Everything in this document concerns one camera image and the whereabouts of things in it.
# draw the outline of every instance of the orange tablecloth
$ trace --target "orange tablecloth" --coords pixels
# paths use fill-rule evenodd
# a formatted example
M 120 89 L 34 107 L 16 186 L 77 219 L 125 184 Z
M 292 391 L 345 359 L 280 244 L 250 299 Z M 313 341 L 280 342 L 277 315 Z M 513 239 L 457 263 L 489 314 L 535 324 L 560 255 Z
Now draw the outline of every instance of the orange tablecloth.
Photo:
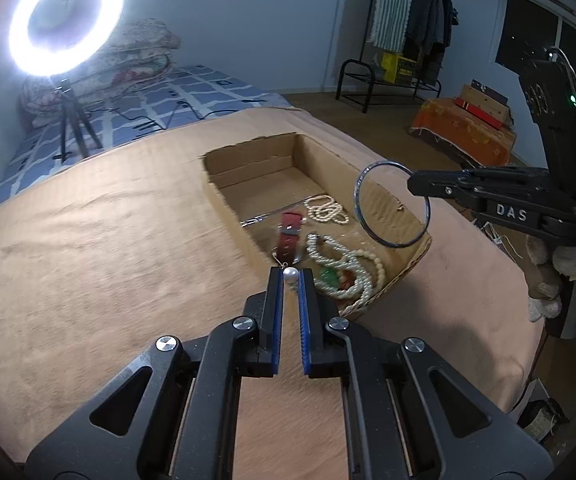
M 428 99 L 417 113 L 411 130 L 425 128 L 447 140 L 482 166 L 504 166 L 510 162 L 515 133 L 495 130 L 452 102 L 452 98 Z

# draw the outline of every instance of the pearl necklace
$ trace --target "pearl necklace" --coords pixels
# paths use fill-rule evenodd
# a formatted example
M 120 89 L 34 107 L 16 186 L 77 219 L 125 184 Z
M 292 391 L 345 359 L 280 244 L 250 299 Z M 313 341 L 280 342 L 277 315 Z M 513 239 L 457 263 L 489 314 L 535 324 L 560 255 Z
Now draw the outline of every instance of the pearl necklace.
M 312 205 L 313 200 L 327 200 L 323 204 Z M 303 202 L 308 211 L 308 217 L 315 222 L 334 222 L 345 225 L 350 222 L 350 218 L 344 212 L 344 207 L 330 195 L 311 196 Z
M 339 260 L 334 260 L 319 254 L 317 251 L 317 241 L 319 239 L 335 251 L 341 253 L 341 258 Z M 308 237 L 306 238 L 306 250 L 308 251 L 308 256 L 319 265 L 332 267 L 333 269 L 338 270 L 350 270 L 354 273 L 354 283 L 347 290 L 339 290 L 338 288 L 332 287 L 317 278 L 314 280 L 317 289 L 336 300 L 349 300 L 359 294 L 359 298 L 341 312 L 342 316 L 346 316 L 364 306 L 370 298 L 382 290 L 386 279 L 386 272 L 383 268 L 381 259 L 375 254 L 361 249 L 351 251 L 339 242 L 335 241 L 334 238 L 316 233 L 308 234 Z M 374 287 L 372 286 L 372 277 L 370 276 L 370 273 L 364 269 L 361 263 L 359 263 L 359 260 L 357 259 L 358 257 L 372 260 L 375 264 L 375 267 L 377 268 L 377 283 Z

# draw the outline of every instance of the black metal rack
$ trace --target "black metal rack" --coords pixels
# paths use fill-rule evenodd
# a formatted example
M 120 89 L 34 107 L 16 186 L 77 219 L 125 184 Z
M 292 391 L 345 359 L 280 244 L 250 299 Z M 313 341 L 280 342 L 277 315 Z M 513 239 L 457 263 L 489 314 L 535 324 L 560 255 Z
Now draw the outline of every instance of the black metal rack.
M 339 99 L 341 97 L 345 97 L 349 101 L 352 101 L 353 103 L 361 105 L 362 106 L 362 112 L 365 114 L 368 111 L 368 107 L 370 106 L 370 101 L 372 100 L 373 97 L 387 97 L 387 98 L 398 98 L 398 99 L 404 98 L 404 99 L 409 100 L 407 103 L 401 103 L 401 102 L 373 103 L 375 105 L 414 104 L 415 102 L 417 102 L 417 100 L 420 100 L 423 102 L 425 99 L 418 95 L 418 92 L 420 90 L 436 92 L 437 97 L 439 97 L 441 95 L 441 92 L 442 92 L 442 84 L 439 80 L 437 80 L 436 87 L 422 83 L 418 78 L 414 78 L 415 79 L 414 84 L 406 85 L 406 84 L 390 83 L 388 81 L 383 80 L 382 78 L 378 78 L 376 76 L 374 66 L 371 65 L 370 63 L 366 63 L 364 61 L 364 51 L 366 50 L 366 41 L 368 40 L 368 31 L 370 30 L 370 19 L 372 18 L 372 12 L 374 10 L 373 6 L 374 6 L 374 0 L 370 0 L 370 4 L 368 7 L 368 15 L 366 16 L 366 27 L 364 28 L 364 39 L 362 41 L 362 49 L 361 49 L 361 52 L 359 54 L 359 59 L 347 59 L 341 65 L 341 69 L 339 70 L 339 78 L 338 78 L 338 83 L 337 83 L 337 94 L 335 95 L 335 99 L 337 99 L 339 101 Z M 362 73 L 346 72 L 346 67 L 349 64 L 355 64 L 355 65 L 363 66 L 363 67 L 368 69 L 369 73 L 363 73 L 362 74 Z M 344 78 L 346 76 L 351 77 L 352 79 L 355 79 L 357 81 L 361 81 L 362 83 L 367 84 L 368 89 L 367 89 L 366 93 L 357 93 L 357 92 L 343 93 L 341 91 L 341 88 L 342 88 L 342 85 L 344 83 Z M 374 93 L 374 86 L 375 85 L 386 86 L 386 87 L 395 87 L 395 88 L 407 88 L 407 89 L 414 90 L 414 92 L 411 96 L 397 95 L 397 94 L 375 94 Z M 359 101 L 359 100 L 355 99 L 356 97 L 364 97 L 364 100 Z

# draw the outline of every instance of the red watch strap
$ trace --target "red watch strap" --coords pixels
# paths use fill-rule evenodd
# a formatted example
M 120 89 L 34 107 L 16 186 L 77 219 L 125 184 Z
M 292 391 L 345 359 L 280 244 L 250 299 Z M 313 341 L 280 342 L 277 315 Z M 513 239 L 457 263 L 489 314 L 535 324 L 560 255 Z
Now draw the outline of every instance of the red watch strap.
M 277 239 L 277 260 L 282 264 L 292 265 L 294 263 L 302 219 L 303 215 L 294 211 L 282 213 L 282 223 L 279 226 Z

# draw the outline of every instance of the beige tablecloth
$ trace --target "beige tablecloth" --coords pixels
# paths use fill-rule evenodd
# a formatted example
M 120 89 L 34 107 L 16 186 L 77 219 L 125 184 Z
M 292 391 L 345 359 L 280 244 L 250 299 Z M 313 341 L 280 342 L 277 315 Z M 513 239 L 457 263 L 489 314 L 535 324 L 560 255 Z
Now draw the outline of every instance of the beige tablecloth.
M 378 156 L 307 112 L 254 108 L 96 156 L 0 206 L 0 443 L 16 459 L 162 334 L 207 334 L 263 290 L 204 197 L 200 157 L 303 132 L 357 168 Z M 381 183 L 422 217 L 404 175 Z M 519 268 L 442 200 L 428 254 L 362 322 L 420 336 L 500 407 L 530 368 L 541 325 Z M 280 375 L 244 380 L 236 478 L 344 478 L 337 380 L 302 376 L 284 313 Z

